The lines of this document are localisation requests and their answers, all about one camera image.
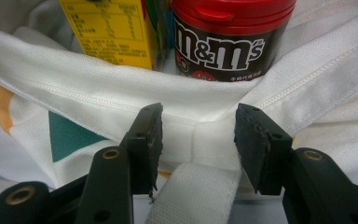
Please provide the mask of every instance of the brass screw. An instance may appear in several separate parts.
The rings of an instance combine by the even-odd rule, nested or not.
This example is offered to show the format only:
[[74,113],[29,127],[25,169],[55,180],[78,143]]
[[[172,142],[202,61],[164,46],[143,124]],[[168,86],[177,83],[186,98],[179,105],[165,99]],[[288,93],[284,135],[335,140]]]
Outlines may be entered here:
[[304,151],[304,155],[308,159],[311,159],[313,161],[321,161],[324,158],[324,156],[321,153],[316,152],[316,151],[312,151],[312,150]]
[[106,150],[103,153],[103,158],[107,159],[107,160],[112,160],[117,158],[120,155],[120,152],[117,149],[110,149],[110,150]]
[[6,198],[6,203],[10,205],[16,205],[24,203],[34,196],[35,189],[32,186],[25,186],[15,190],[9,194]]

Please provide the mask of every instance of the nutrition label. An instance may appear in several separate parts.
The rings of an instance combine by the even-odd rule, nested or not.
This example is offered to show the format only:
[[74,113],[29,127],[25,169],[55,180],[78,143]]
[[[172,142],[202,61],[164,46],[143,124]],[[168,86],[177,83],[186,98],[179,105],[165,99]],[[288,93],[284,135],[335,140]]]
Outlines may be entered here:
[[86,54],[114,64],[141,66],[134,63],[147,60],[141,1],[60,2]]

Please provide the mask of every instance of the stitching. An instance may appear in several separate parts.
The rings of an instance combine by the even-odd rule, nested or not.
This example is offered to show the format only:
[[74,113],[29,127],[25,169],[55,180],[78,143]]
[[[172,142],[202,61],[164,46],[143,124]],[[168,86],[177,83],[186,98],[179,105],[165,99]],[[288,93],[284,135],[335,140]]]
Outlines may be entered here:
[[319,76],[321,73],[323,73],[324,71],[326,71],[328,68],[332,67],[333,65],[339,63],[340,61],[342,61],[343,59],[349,57],[351,54],[353,54],[356,50],[358,50],[358,45],[353,47],[352,49],[348,50],[347,52],[339,55],[338,57],[336,57],[335,59],[333,59],[332,61],[330,61],[329,63],[325,64],[324,66],[322,66],[321,68],[319,68],[318,70],[314,71],[313,73],[309,74],[308,76],[304,77],[302,80],[298,81],[296,84],[294,84],[293,86],[291,86],[290,88],[286,89],[285,91],[282,91],[281,93],[278,93],[277,95],[275,95],[272,98],[269,98],[267,101],[262,102],[260,104],[257,104],[256,107],[259,107],[260,109],[266,108],[270,105],[273,105],[275,103],[277,103],[278,101],[280,101],[283,97],[287,97],[289,94],[291,94],[292,92],[298,90],[299,88],[303,87],[304,85],[306,85],[308,82],[314,80],[317,76]]
[[[342,60],[342,59],[344,59],[345,57],[350,56],[350,54],[354,53],[357,49],[358,49],[358,45],[357,45],[356,47],[352,48],[351,50],[347,51],[346,53],[342,54],[341,56],[337,57],[337,59]],[[328,66],[327,66],[327,65],[323,66],[323,67],[322,67],[321,69],[319,69],[319,70],[325,70],[325,69],[331,67],[332,65],[334,65],[334,64],[336,63],[337,59],[335,59],[335,60],[333,60],[332,62],[328,63],[328,64],[327,64]],[[282,96],[282,97],[280,97],[280,98],[283,98],[284,96],[286,96],[286,98],[284,99],[284,101],[289,100],[289,97],[290,97],[290,96],[289,96],[289,93],[290,93],[289,90],[284,91],[285,94],[283,94],[283,93],[279,94],[279,95]],[[336,100],[333,100],[333,102],[335,101],[336,103],[335,103],[335,104],[331,104],[330,106],[326,107],[326,108],[325,108],[324,110],[322,110],[320,113],[318,113],[318,114],[316,114],[316,115],[313,115],[313,116],[312,116],[311,114],[308,114],[308,115],[307,115],[306,117],[304,117],[302,120],[293,120],[293,122],[291,122],[291,124],[288,125],[287,132],[289,132],[289,133],[296,133],[296,132],[298,132],[298,130],[299,130],[301,127],[306,127],[306,126],[312,124],[312,122],[314,122],[316,119],[318,119],[319,117],[321,117],[322,115],[324,115],[327,111],[329,111],[329,110],[335,108],[337,105],[341,104],[345,99],[347,99],[348,97],[350,97],[351,95],[353,95],[357,90],[358,90],[358,84],[355,85],[353,88],[351,88],[351,90],[349,90],[345,95],[339,95],[338,97],[334,98],[334,99],[336,99]],[[265,105],[265,107],[270,106],[270,108],[269,108],[268,110],[273,110],[275,107],[277,107],[277,105],[273,105],[273,104],[277,103],[278,100],[276,100],[276,101],[268,100],[269,102],[272,102],[272,103],[269,104],[269,105]],[[303,123],[303,125],[302,125],[301,127],[299,127],[298,125],[296,125],[297,123],[302,123],[302,122],[304,122],[304,123]]]
[[[90,103],[93,105],[101,105],[101,106],[119,109],[119,110],[131,112],[131,113],[135,113],[135,114],[138,113],[139,110],[141,109],[141,108],[131,106],[131,105],[124,105],[124,104],[119,104],[119,103],[115,103],[115,102],[108,101],[108,100],[102,100],[102,99],[99,99],[96,97],[90,97],[90,96],[87,96],[87,95],[79,93],[79,92],[65,91],[61,88],[50,86],[50,85],[44,84],[44,83],[35,82],[33,80],[23,78],[23,77],[9,77],[9,78],[17,79],[18,81],[25,82],[25,83],[29,84],[30,86],[36,87],[38,89],[55,92],[55,93],[57,93],[57,95],[60,95],[65,98],[73,98],[73,99],[77,99],[77,100],[87,102],[87,103]],[[54,105],[54,103],[51,103],[51,105],[56,108],[59,108],[62,111],[65,111],[62,107]],[[188,124],[188,125],[197,124],[197,121],[194,119],[189,119],[189,118],[180,117],[180,116],[176,116],[176,115],[170,115],[170,114],[163,113],[163,117],[173,119],[177,122]]]

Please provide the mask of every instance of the white fabric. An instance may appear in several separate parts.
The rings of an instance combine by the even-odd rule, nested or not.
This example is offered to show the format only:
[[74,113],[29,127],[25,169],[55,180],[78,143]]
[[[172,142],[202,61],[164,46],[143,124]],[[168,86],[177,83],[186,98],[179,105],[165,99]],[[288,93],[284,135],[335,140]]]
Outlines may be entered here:
[[[53,186],[28,152],[0,127],[0,193],[21,181],[41,181]],[[163,180],[158,179],[158,187],[162,186],[162,183],[159,183],[161,181]],[[145,223],[150,208],[151,204],[148,198],[134,196],[134,223]]]
[[[19,15],[26,18],[26,13]],[[1,30],[12,31],[2,24]],[[332,155],[344,171],[358,169],[358,112],[354,110],[358,95],[352,97],[358,92],[358,1],[298,1],[275,64],[264,77],[250,82],[206,82],[113,66],[54,48],[46,38],[31,39],[26,41],[33,44],[28,44],[0,33],[0,85],[27,100],[115,142],[121,140],[141,107],[156,102],[164,105],[160,167],[173,171],[183,165],[159,194],[149,217],[153,223],[167,223],[169,218],[177,223],[227,221],[228,204],[241,173],[232,143],[233,116],[239,102],[262,108],[295,134],[295,147],[316,147]],[[345,117],[346,111],[355,112]],[[198,176],[201,174],[206,174],[205,178]],[[65,178],[59,175],[66,174],[53,176],[53,183]],[[213,183],[205,188],[214,178],[228,178],[231,184]],[[193,188],[188,190],[186,183]],[[200,190],[205,200],[197,201]],[[216,192],[224,192],[226,197],[211,200]],[[181,197],[190,200],[172,202],[172,198]],[[216,214],[220,218],[207,218],[206,211],[218,204],[225,204]]]

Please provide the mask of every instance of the teal triangle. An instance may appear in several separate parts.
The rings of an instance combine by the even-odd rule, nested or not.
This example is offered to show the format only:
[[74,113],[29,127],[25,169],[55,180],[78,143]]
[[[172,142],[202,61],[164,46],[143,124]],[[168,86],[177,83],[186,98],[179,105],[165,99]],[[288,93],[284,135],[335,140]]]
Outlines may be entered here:
[[78,149],[106,140],[71,120],[48,112],[50,143],[53,161],[60,161]]

